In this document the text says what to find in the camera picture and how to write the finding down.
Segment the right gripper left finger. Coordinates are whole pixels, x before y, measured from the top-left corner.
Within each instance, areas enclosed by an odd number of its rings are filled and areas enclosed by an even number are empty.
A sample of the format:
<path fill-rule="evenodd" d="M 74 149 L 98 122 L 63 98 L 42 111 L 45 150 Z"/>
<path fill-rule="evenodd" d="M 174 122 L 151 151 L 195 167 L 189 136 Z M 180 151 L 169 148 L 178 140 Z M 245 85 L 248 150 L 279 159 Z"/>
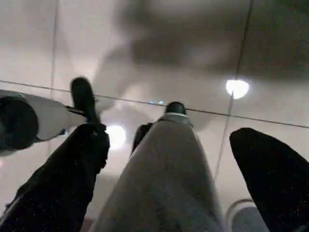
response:
<path fill-rule="evenodd" d="M 78 232 L 110 147 L 103 124 L 83 124 L 17 191 L 0 218 L 2 232 Z"/>

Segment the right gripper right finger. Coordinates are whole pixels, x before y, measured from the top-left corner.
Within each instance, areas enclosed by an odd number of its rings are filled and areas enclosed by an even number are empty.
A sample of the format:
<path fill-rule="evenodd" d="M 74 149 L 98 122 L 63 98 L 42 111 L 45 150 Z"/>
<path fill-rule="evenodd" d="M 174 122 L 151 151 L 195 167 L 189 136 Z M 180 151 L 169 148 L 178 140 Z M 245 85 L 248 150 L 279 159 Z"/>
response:
<path fill-rule="evenodd" d="M 247 189 L 272 232 L 309 230 L 309 163 L 284 142 L 240 128 L 229 136 Z"/>

